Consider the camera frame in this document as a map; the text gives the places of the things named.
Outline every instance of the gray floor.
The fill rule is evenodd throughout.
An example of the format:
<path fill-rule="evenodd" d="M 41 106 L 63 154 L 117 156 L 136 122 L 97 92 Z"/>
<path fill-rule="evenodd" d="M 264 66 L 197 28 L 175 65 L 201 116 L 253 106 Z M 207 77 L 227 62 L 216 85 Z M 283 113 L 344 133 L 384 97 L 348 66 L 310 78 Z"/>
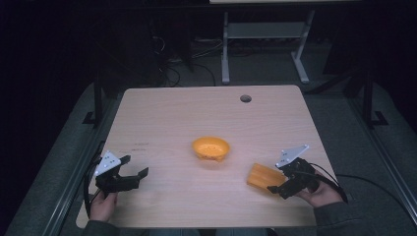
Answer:
<path fill-rule="evenodd" d="M 331 76 L 322 74 L 330 45 L 309 43 L 302 57 L 311 82 L 302 85 L 289 52 L 294 43 L 279 44 L 275 48 L 251 48 L 251 55 L 232 56 L 230 63 L 230 86 L 249 85 L 297 85 L 302 91 L 313 89 Z M 178 86 L 209 87 L 221 84 L 220 55 L 194 59 L 194 72 L 184 64 L 174 63 L 174 69 L 181 76 Z M 178 74 L 168 70 L 168 78 L 173 85 Z M 417 193 L 417 138 L 403 118 L 396 111 L 387 93 L 375 85 L 374 108 L 382 111 L 388 126 L 376 127 L 370 131 L 358 116 L 356 107 L 361 104 L 361 95 L 355 99 L 343 96 L 344 83 L 316 95 L 305 95 L 307 105 L 317 126 L 328 158 L 334 172 L 349 174 L 372 180 L 397 196 L 396 189 L 389 177 L 382 153 L 376 148 L 374 137 L 391 156 L 391 160 L 407 182 L 412 193 Z M 39 175 L 17 213 L 7 235 L 40 235 L 49 228 L 59 235 L 80 235 L 75 220 L 82 204 L 82 194 L 78 192 L 72 203 L 63 203 L 63 188 L 71 179 L 71 173 L 80 162 L 80 156 L 89 156 L 100 141 L 105 141 L 112 119 L 117 111 L 118 99 L 105 98 L 105 119 L 94 129 L 92 125 L 83 125 L 87 112 L 93 111 L 92 86 L 88 87 L 74 107 L 66 126 L 63 128 L 55 146 L 48 155 Z M 367 182 L 339 177 L 340 184 L 353 197 L 352 206 L 374 227 L 378 235 L 416 235 L 413 223 L 406 212 L 385 192 Z M 56 210 L 66 214 L 60 223 L 50 221 Z M 277 228 L 278 235 L 315 235 L 314 228 Z M 141 230 L 123 229 L 123 235 L 140 235 Z"/>

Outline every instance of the metal frame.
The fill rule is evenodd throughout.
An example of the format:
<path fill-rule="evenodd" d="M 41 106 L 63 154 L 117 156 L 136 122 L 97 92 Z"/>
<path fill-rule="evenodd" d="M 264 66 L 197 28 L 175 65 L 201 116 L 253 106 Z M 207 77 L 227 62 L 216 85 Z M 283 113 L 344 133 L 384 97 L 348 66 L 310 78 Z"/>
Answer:
<path fill-rule="evenodd" d="M 221 81 L 224 85 L 230 84 L 229 61 L 227 45 L 229 38 L 300 38 L 296 51 L 291 57 L 298 72 L 301 83 L 310 82 L 301 62 L 301 55 L 310 32 L 315 10 L 311 10 L 307 20 L 302 23 L 229 23 L 228 13 L 224 13 L 223 24 L 223 55 L 221 56 Z"/>

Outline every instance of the human hand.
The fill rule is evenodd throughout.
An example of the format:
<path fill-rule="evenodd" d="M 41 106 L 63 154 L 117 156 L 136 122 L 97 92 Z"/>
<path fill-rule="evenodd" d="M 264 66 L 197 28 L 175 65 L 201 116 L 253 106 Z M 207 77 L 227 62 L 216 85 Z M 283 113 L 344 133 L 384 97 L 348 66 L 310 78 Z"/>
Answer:
<path fill-rule="evenodd" d="M 322 181 L 319 181 L 319 184 L 319 188 L 314 193 L 311 193 L 310 190 L 306 189 L 298 192 L 295 196 L 305 200 L 314 208 L 343 202 L 343 199 L 340 196 L 340 194 L 330 185 Z"/>
<path fill-rule="evenodd" d="M 110 193 L 107 198 L 104 198 L 104 193 L 100 191 L 91 203 L 89 219 L 107 222 L 113 214 L 116 204 L 117 193 Z"/>

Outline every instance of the dark background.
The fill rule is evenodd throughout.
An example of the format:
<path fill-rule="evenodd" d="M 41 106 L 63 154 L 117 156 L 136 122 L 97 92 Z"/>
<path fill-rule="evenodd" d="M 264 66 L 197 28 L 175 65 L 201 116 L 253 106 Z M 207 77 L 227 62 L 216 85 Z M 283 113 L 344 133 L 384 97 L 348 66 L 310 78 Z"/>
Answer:
<path fill-rule="evenodd" d="M 148 6 L 156 3 L 166 2 L 153 1 Z M 174 6 L 191 3 L 207 1 L 178 1 Z M 343 11 L 322 9 L 315 17 L 309 40 L 327 38 L 333 42 L 327 73 L 342 73 L 369 58 L 366 66 L 377 74 L 376 82 L 390 93 L 417 131 L 417 4 L 365 3 Z M 117 4 L 129 6 L 123 1 Z M 184 59 L 189 56 L 189 41 L 194 36 L 221 37 L 221 12 L 115 14 L 107 12 L 118 7 L 110 4 L 104 6 L 107 13 L 103 16 L 96 6 L 100 5 L 93 1 L 0 0 L 0 234 L 6 231 L 77 99 L 97 75 L 109 96 L 128 87 L 158 87 L 161 80 L 157 70 L 165 58 L 153 54 L 154 33 L 163 36 L 167 46 Z M 271 10 L 268 14 L 245 14 L 258 20 L 276 17 Z M 245 20 L 241 13 L 236 16 Z"/>

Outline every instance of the metal stand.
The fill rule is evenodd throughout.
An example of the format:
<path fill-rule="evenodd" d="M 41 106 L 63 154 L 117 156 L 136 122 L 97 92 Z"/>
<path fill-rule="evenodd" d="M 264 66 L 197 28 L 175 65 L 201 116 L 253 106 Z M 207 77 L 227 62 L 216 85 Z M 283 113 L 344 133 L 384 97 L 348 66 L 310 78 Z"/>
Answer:
<path fill-rule="evenodd" d="M 98 126 L 102 118 L 102 102 L 101 102 L 101 84 L 98 75 L 94 80 L 94 112 L 87 113 L 83 124 L 93 124 L 94 128 Z"/>
<path fill-rule="evenodd" d="M 229 62 L 227 58 L 228 38 L 300 38 L 296 51 L 291 52 L 292 59 L 301 83 L 307 84 L 309 78 L 301 62 L 315 11 L 309 12 L 305 22 L 292 23 L 229 23 L 228 13 L 224 13 L 223 55 L 221 57 L 221 77 L 224 85 L 230 84 Z"/>

